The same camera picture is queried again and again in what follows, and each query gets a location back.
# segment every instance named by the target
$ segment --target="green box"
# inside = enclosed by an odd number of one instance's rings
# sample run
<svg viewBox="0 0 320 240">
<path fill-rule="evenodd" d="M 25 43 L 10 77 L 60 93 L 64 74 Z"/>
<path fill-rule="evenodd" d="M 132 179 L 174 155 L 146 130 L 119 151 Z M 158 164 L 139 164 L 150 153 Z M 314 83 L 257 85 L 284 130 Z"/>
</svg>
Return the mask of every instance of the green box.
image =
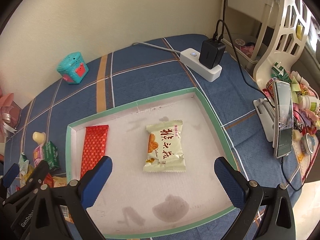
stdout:
<svg viewBox="0 0 320 240">
<path fill-rule="evenodd" d="M 44 159 L 49 164 L 50 171 L 55 171 L 60 168 L 58 159 L 57 147 L 52 143 L 52 141 L 47 142 L 43 147 Z"/>
</svg>

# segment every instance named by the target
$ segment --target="teal box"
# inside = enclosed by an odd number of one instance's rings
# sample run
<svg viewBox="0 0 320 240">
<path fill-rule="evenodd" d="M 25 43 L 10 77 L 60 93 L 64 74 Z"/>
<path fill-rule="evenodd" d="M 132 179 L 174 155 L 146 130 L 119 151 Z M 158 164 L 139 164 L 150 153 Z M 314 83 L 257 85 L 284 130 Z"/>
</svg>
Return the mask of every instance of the teal box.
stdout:
<svg viewBox="0 0 320 240">
<path fill-rule="evenodd" d="M 79 84 L 89 69 L 81 53 L 74 52 L 59 63 L 57 71 L 68 84 Z"/>
</svg>

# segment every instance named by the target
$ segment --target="wall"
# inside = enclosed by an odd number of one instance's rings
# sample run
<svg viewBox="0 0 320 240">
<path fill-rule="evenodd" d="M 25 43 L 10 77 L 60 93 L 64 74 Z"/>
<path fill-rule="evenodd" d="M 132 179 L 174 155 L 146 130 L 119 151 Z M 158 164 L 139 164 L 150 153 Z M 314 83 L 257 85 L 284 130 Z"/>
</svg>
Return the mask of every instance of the wall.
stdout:
<svg viewBox="0 0 320 240">
<path fill-rule="evenodd" d="M 60 78 L 68 53 L 86 62 L 136 41 L 211 36 L 221 0 L 23 0 L 0 36 L 0 84 L 24 107 Z"/>
</svg>

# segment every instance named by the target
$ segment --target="green and white package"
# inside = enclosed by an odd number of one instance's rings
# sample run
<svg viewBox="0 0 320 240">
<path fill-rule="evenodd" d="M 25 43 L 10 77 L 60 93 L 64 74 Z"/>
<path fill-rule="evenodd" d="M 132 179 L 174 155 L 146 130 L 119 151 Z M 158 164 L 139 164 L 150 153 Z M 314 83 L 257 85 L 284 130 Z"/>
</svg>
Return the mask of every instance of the green and white package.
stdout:
<svg viewBox="0 0 320 240">
<path fill-rule="evenodd" d="M 186 164 L 181 148 L 182 120 L 147 125 L 150 133 L 148 158 L 143 171 L 185 172 Z"/>
</svg>

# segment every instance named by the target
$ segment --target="white power cord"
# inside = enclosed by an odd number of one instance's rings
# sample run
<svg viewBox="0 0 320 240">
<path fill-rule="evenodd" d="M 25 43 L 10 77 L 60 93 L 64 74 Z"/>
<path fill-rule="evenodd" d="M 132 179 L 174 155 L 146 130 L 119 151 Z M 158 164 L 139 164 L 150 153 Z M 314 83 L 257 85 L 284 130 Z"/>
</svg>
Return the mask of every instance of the white power cord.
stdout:
<svg viewBox="0 0 320 240">
<path fill-rule="evenodd" d="M 149 44 L 149 43 L 146 43 L 146 42 L 135 42 L 135 43 L 133 43 L 132 45 L 136 45 L 136 44 L 143 44 L 143 45 L 147 45 L 147 46 L 150 46 L 150 47 L 153 47 L 153 48 L 157 48 L 157 49 L 162 49 L 162 50 L 166 50 L 166 51 L 175 52 L 175 53 L 177 53 L 179 56 L 180 56 L 180 53 L 181 53 L 181 52 L 178 51 L 178 50 L 168 49 L 168 48 L 156 46 L 156 45 L 153 45 L 153 44 Z"/>
</svg>

